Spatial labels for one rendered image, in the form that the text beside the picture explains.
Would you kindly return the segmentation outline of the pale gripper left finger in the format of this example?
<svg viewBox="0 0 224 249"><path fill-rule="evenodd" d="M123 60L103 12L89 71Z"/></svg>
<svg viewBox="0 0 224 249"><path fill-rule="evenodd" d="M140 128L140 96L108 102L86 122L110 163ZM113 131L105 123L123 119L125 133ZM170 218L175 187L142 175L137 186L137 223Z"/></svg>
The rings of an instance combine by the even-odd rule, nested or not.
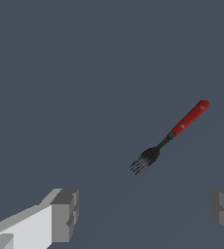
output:
<svg viewBox="0 0 224 249"><path fill-rule="evenodd" d="M69 242L79 216L79 191L53 189L38 205L0 222L0 249L49 249Z"/></svg>

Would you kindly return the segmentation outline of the red-handled black fork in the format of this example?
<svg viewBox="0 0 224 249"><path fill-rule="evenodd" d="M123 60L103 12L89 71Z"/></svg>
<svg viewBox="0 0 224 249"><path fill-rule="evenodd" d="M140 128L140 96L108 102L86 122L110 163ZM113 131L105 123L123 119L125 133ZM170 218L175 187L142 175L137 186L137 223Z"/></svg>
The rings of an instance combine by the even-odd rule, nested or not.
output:
<svg viewBox="0 0 224 249"><path fill-rule="evenodd" d="M160 142L157 146L151 147L142 152L131 164L131 170L139 174L150 167L159 157L161 149L181 131L189 126L201 113L209 107L208 100L201 100Z"/></svg>

